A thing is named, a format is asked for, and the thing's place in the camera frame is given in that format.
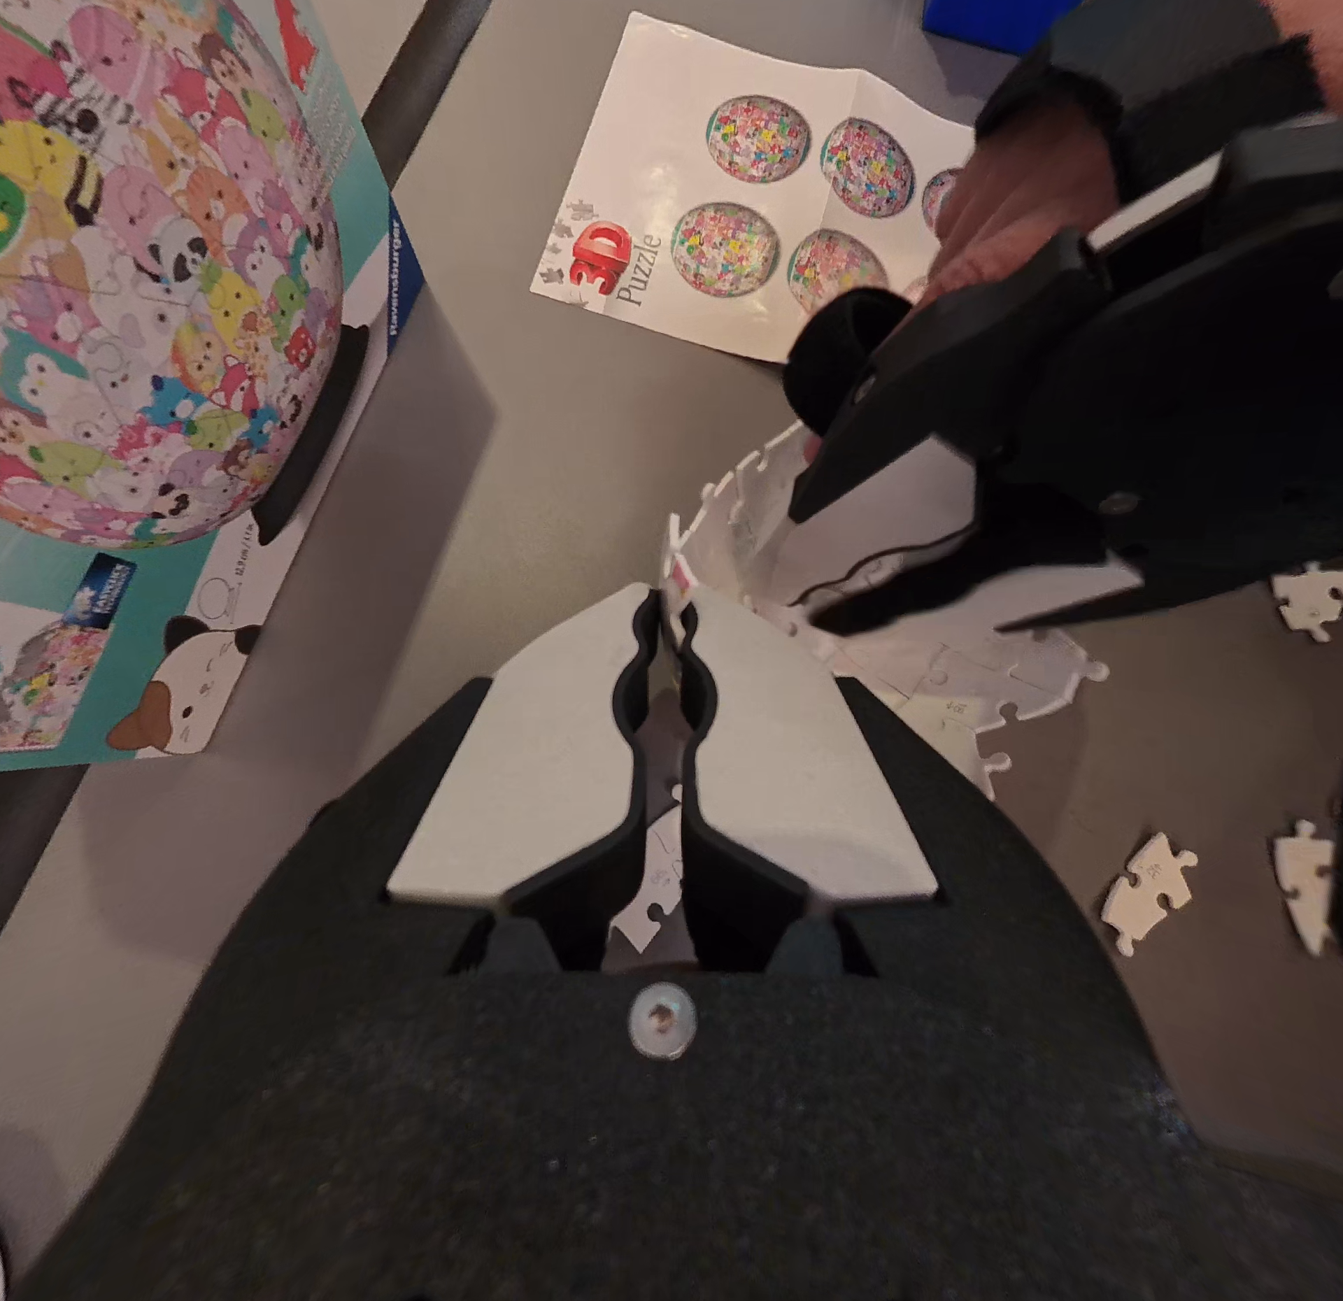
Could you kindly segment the white puzzle piece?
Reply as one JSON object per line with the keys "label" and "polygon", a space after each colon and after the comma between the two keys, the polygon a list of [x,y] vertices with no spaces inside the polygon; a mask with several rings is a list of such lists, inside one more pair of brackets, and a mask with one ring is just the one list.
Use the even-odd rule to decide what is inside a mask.
{"label": "white puzzle piece", "polygon": [[1338,840],[1312,820],[1293,820],[1290,831],[1272,841],[1272,869],[1301,949],[1312,961],[1324,958],[1335,940]]}
{"label": "white puzzle piece", "polygon": [[1278,612],[1290,633],[1331,644],[1331,625],[1342,621],[1342,570],[1308,563],[1301,570],[1270,577]]}
{"label": "white puzzle piece", "polygon": [[1100,906],[1100,922],[1117,934],[1117,952],[1133,958],[1136,944],[1170,913],[1184,909],[1193,890],[1187,872],[1199,866],[1199,855],[1172,846],[1166,834],[1152,835],[1130,858],[1125,872],[1111,884]]}

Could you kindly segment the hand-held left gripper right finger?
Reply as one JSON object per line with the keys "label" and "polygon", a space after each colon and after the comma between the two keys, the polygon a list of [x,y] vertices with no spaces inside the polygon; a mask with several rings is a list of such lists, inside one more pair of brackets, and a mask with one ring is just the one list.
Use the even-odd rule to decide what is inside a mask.
{"label": "hand-held left gripper right finger", "polygon": [[938,882],[837,676],[713,588],[682,615],[682,682],[710,676],[682,814],[826,907],[927,902]]}

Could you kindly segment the colourful puzzle ball box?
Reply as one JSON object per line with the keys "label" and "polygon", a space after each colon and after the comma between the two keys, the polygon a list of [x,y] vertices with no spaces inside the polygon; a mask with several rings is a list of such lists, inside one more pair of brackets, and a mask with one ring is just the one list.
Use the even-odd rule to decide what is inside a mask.
{"label": "colourful puzzle ball box", "polygon": [[421,288],[314,0],[3,0],[3,771],[208,749]]}

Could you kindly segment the person's right hand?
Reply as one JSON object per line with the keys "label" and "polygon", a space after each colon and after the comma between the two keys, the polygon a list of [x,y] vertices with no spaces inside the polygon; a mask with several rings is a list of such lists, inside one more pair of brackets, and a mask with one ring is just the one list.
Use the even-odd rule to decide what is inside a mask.
{"label": "person's right hand", "polygon": [[1118,210],[1108,140],[1081,109],[1017,114],[977,145],[943,202],[938,252],[915,308],[1006,280],[1056,234],[1090,234]]}

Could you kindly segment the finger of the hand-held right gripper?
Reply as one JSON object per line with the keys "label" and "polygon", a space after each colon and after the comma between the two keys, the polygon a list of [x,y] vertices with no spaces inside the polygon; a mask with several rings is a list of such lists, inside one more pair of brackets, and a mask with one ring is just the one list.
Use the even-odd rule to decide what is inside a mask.
{"label": "finger of the hand-held right gripper", "polygon": [[793,604],[841,586],[856,570],[936,551],[977,519],[977,464],[923,439],[846,497],[793,530]]}

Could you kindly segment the partly built white puzzle ball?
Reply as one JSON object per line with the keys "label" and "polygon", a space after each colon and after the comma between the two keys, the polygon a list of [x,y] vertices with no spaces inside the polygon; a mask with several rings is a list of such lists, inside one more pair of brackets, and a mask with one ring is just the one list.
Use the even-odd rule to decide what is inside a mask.
{"label": "partly built white puzzle ball", "polygon": [[1046,717],[1075,703],[1084,680],[1102,682],[1110,668],[1063,627],[1017,627],[1013,621],[1061,611],[1075,592],[1118,591],[1126,574],[1118,563],[1084,568],[1020,570],[910,621],[876,633],[838,636],[809,618],[852,592],[874,591],[893,577],[913,582],[954,542],[856,570],[841,586],[793,604],[793,530],[787,516],[796,476],[814,460],[818,439],[804,422],[748,453],[722,478],[703,486],[689,522],[668,519],[661,550],[665,630],[680,647],[680,615],[698,586],[712,586],[764,621],[796,639],[834,676],[854,676],[921,739],[943,755],[985,796],[994,799],[994,771],[1006,771],[1006,755],[982,755],[978,735],[1006,724]]}

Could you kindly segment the puzzle instruction leaflet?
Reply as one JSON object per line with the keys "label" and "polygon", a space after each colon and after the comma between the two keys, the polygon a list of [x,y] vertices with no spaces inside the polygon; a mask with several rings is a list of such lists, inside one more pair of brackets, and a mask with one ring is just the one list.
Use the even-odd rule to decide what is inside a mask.
{"label": "puzzle instruction leaflet", "polygon": [[533,290],[782,364],[850,290],[921,297],[971,145],[866,70],[633,13]]}

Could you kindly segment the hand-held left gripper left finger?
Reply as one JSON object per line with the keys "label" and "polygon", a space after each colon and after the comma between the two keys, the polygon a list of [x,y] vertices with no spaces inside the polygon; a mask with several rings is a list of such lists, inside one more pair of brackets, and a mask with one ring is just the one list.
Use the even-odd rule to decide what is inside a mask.
{"label": "hand-held left gripper left finger", "polygon": [[388,893],[402,904],[614,916],[641,884],[661,595],[631,585],[517,652],[490,680]]}

